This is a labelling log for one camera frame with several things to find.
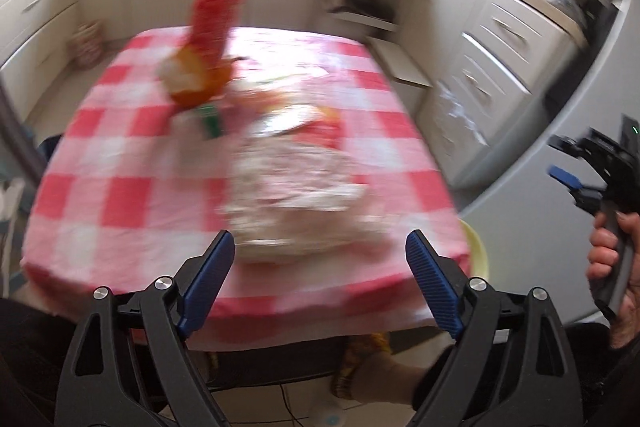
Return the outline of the white plastic bag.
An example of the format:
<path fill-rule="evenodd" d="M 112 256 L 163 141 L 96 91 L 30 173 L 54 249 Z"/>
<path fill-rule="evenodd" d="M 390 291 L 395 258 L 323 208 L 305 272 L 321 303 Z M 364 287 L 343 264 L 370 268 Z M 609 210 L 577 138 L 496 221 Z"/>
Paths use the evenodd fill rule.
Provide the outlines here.
<path fill-rule="evenodd" d="M 286 138 L 246 143 L 232 160 L 224 210 L 245 263 L 291 263 L 385 241 L 378 192 L 342 150 Z"/>

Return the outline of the clear plastic bottle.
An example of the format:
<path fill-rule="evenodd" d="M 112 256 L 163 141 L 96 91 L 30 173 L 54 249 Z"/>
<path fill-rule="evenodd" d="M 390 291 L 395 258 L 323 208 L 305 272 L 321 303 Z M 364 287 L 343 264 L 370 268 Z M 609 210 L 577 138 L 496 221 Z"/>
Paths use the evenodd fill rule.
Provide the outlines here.
<path fill-rule="evenodd" d="M 241 104 L 209 102 L 171 117 L 170 130 L 185 138 L 213 140 L 223 136 L 274 138 L 319 124 L 323 113 L 308 103 Z"/>

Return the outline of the orange peel piece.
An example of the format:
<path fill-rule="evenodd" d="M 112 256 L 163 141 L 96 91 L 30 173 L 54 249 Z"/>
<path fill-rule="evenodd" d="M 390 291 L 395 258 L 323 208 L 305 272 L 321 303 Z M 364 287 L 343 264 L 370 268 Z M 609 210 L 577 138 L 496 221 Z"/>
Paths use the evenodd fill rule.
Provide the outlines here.
<path fill-rule="evenodd" d="M 185 44 L 160 62 L 156 75 L 171 101 L 180 109 L 192 109 L 224 94 L 235 62 L 225 56 L 212 66 L 194 46 Z"/>

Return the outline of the red paper snack bag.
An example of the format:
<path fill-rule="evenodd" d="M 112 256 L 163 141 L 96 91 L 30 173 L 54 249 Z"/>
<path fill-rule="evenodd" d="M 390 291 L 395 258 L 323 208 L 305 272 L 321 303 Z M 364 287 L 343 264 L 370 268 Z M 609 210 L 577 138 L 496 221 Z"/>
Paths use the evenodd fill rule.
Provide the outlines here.
<path fill-rule="evenodd" d="M 205 64 L 216 67 L 244 0 L 193 0 L 189 43 Z"/>

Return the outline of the red yellow snack wrapper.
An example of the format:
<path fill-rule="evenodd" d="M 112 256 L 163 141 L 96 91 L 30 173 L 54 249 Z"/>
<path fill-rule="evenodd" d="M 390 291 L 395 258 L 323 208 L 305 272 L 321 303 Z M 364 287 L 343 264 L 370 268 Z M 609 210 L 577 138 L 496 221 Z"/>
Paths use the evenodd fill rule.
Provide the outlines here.
<path fill-rule="evenodd" d="M 317 107 L 317 115 L 305 126 L 292 133 L 292 139 L 298 143 L 317 145 L 327 148 L 340 148 L 344 138 L 341 113 L 334 108 Z"/>

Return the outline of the red checkered tablecloth table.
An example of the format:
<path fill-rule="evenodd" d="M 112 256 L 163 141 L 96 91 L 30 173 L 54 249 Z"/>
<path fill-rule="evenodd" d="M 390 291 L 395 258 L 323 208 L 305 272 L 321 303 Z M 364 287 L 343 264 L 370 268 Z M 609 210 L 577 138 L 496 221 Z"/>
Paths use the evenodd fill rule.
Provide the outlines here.
<path fill-rule="evenodd" d="M 184 38 L 182 27 L 135 36 L 49 162 L 22 267 L 57 314 L 80 317 L 99 286 L 128 293 L 174 274 L 229 226 L 246 118 L 226 107 L 226 131 L 206 140 L 168 100 L 155 71 Z M 431 313 L 405 259 L 407 235 L 422 231 L 461 268 L 470 250 L 432 156 L 368 50 L 311 32 L 239 28 L 230 51 L 244 72 L 314 72 L 341 118 L 330 142 L 347 155 L 348 179 L 372 192 L 381 238 L 283 265 L 235 262 L 191 346 L 235 351 L 427 324 Z"/>

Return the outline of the white step stool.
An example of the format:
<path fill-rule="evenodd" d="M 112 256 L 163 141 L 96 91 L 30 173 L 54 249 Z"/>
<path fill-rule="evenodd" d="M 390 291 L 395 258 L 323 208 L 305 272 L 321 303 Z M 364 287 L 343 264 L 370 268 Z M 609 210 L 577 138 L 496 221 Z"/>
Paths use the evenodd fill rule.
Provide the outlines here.
<path fill-rule="evenodd" d="M 416 117 L 431 90 L 431 81 L 398 44 L 369 37 L 368 47 L 407 113 Z"/>

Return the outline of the floral waste basket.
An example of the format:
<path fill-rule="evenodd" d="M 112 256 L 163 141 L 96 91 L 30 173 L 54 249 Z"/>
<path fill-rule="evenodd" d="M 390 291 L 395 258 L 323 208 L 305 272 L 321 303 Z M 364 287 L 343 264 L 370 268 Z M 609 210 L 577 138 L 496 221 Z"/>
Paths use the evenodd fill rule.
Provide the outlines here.
<path fill-rule="evenodd" d="M 68 40 L 67 47 L 76 67 L 89 69 L 96 66 L 104 53 L 103 20 L 81 24 Z"/>

